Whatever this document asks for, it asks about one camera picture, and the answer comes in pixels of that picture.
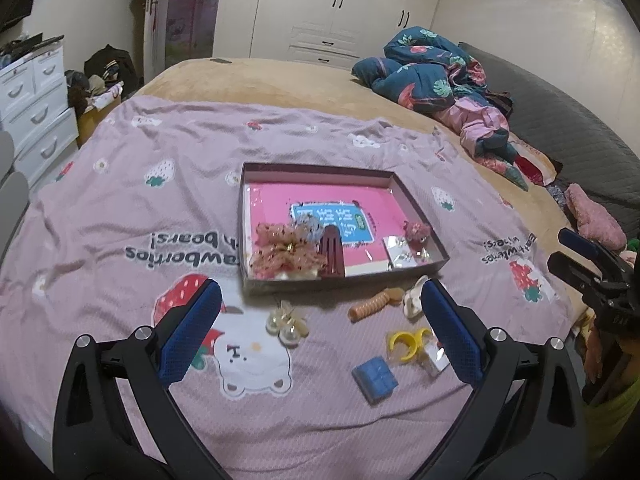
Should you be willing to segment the person's right hand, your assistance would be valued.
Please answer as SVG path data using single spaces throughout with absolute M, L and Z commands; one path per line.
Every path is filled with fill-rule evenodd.
M 603 370 L 602 354 L 603 349 L 600 334 L 596 324 L 591 320 L 586 337 L 586 353 L 584 359 L 586 377 L 590 384 L 594 384 L 601 378 Z

